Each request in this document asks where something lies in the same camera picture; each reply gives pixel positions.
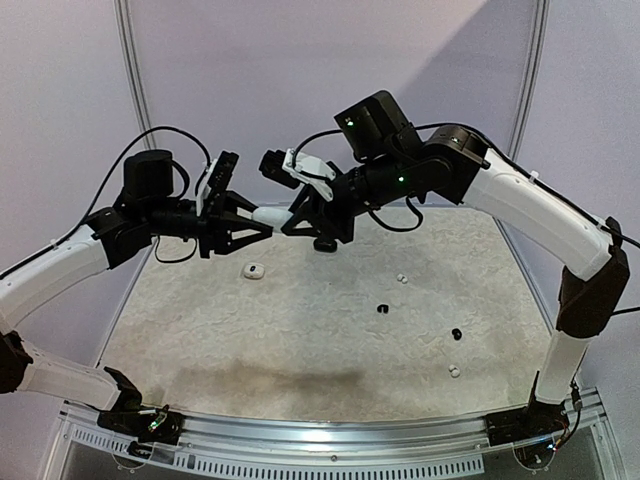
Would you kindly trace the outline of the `white oval earbud charging case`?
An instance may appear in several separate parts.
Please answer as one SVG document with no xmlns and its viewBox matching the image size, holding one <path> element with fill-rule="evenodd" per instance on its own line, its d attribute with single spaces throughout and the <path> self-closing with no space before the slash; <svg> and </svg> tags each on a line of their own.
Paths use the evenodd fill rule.
<svg viewBox="0 0 640 480">
<path fill-rule="evenodd" d="M 292 213 L 278 207 L 258 207 L 251 215 L 251 218 L 259 223 L 269 225 L 274 229 L 281 229 L 292 217 Z"/>
</svg>

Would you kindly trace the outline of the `white stem earbud charging case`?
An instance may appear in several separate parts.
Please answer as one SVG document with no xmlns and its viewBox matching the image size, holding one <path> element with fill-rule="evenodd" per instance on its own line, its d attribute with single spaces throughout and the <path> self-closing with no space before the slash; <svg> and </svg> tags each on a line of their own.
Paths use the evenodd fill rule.
<svg viewBox="0 0 640 480">
<path fill-rule="evenodd" d="M 242 271 L 243 277 L 250 280 L 260 280 L 265 275 L 265 267 L 261 264 L 248 263 Z"/>
</svg>

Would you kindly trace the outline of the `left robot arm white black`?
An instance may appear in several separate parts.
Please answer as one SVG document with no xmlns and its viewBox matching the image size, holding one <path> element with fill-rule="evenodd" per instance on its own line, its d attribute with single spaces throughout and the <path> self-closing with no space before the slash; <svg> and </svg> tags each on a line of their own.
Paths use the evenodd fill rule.
<svg viewBox="0 0 640 480">
<path fill-rule="evenodd" d="M 184 200 L 174 194 L 172 153 L 139 152 L 124 162 L 123 188 L 113 206 L 89 215 L 68 239 L 2 275 L 2 393 L 31 391 L 83 403 L 98 410 L 101 428 L 140 443 L 177 444 L 183 414 L 143 405 L 122 372 L 47 353 L 22 339 L 17 326 L 70 287 L 133 259 L 155 236 L 193 239 L 203 258 L 269 238 L 273 229 L 254 220 L 255 205 L 227 188 L 238 160 L 222 153 L 206 169 L 202 192 Z"/>
</svg>

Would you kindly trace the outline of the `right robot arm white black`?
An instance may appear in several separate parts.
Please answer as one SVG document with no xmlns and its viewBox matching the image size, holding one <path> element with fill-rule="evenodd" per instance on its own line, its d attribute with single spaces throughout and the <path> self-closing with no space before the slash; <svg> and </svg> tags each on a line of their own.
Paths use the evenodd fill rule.
<svg viewBox="0 0 640 480">
<path fill-rule="evenodd" d="M 435 193 L 511 225 L 560 260 L 556 326 L 527 404 L 489 414 L 485 425 L 494 446 L 548 435 L 564 444 L 576 426 L 564 403 L 579 401 L 575 376 L 630 278 L 618 222 L 554 192 L 472 127 L 438 123 L 422 139 L 387 91 L 338 113 L 335 122 L 356 166 L 343 173 L 301 148 L 288 150 L 279 166 L 299 196 L 283 232 L 348 243 L 359 215 Z"/>
</svg>

